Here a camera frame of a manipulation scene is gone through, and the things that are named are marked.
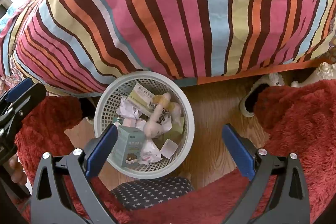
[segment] red fluffy fabric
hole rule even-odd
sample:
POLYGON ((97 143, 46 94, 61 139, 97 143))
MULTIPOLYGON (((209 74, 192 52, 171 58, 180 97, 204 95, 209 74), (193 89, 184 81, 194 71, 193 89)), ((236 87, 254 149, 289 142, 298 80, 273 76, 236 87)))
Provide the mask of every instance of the red fluffy fabric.
MULTIPOLYGON (((298 154, 310 197, 310 222, 336 192, 336 81, 303 88, 269 87, 259 95, 255 114, 270 134, 265 148, 273 155, 298 154)), ((234 206, 248 181, 238 170, 178 199, 132 212, 134 224, 218 224, 234 206)), ((262 213, 272 185, 256 214, 262 213)))
MULTIPOLYGON (((70 139, 64 133, 82 120, 82 111, 78 99, 74 97, 47 97, 24 120, 20 132, 16 135, 17 154, 33 184, 36 170, 42 154, 46 151, 53 156, 68 155, 74 149, 70 139)), ((77 212, 87 217, 69 177, 65 183, 77 212)), ((110 212, 120 223, 129 220, 128 211, 110 194, 99 178, 91 183, 105 202, 110 212)), ((24 216, 30 219, 30 209, 24 216)))

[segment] cartoon bear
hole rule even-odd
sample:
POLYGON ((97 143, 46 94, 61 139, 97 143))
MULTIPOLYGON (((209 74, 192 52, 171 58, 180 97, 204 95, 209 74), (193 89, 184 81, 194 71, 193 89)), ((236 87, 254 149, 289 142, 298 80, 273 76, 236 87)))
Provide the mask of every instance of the cartoon bear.
POLYGON ((134 153, 127 154, 127 158, 126 158, 126 163, 127 164, 133 164, 137 161, 138 161, 138 157, 134 153))

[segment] teal cardboard box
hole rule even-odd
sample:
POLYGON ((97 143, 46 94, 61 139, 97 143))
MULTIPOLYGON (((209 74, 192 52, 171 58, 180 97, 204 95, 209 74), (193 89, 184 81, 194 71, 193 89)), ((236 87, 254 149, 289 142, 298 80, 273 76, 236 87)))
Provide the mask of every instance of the teal cardboard box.
POLYGON ((118 126, 118 140, 112 150, 114 162, 119 167, 138 165, 140 151, 145 139, 145 134, 140 129, 118 126))

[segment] metal screw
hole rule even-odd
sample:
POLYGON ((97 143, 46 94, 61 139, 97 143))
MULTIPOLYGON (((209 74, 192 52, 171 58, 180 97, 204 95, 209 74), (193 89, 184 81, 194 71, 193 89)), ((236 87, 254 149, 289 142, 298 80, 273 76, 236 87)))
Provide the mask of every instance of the metal screw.
POLYGON ((80 154, 82 153, 82 150, 80 148, 76 148, 74 151, 73 151, 73 154, 75 156, 79 156, 80 154))
POLYGON ((50 153, 49 152, 45 152, 45 153, 43 153, 43 155, 42 155, 42 158, 44 158, 44 159, 47 159, 47 158, 49 158, 50 157, 50 153))
POLYGON ((266 149, 263 149, 263 148, 260 148, 260 149, 258 150, 258 153, 259 153, 260 155, 262 155, 262 156, 266 156, 266 155, 267 155, 267 151, 266 151, 266 149))
POLYGON ((290 156, 291 156, 291 158, 292 158, 293 160, 296 160, 296 159, 297 159, 297 155, 296 155, 295 153, 291 153, 290 156))

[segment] blue gripper pad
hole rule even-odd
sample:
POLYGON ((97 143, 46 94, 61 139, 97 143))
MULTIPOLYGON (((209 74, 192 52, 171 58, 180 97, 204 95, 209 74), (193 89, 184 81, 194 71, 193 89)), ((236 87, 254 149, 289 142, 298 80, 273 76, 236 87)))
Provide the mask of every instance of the blue gripper pad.
POLYGON ((33 86, 33 80, 26 78, 21 83, 17 84, 7 93, 6 102, 13 103, 15 102, 23 93, 33 86))
POLYGON ((97 177, 118 139, 118 129, 112 123, 84 148, 86 159, 85 175, 88 179, 97 177))
POLYGON ((251 148, 251 145, 254 147, 254 145, 249 139, 240 137, 230 124, 223 126, 222 138, 241 175, 247 177, 251 181, 255 175, 254 158, 243 142, 246 143, 246 140, 250 142, 248 148, 251 148))

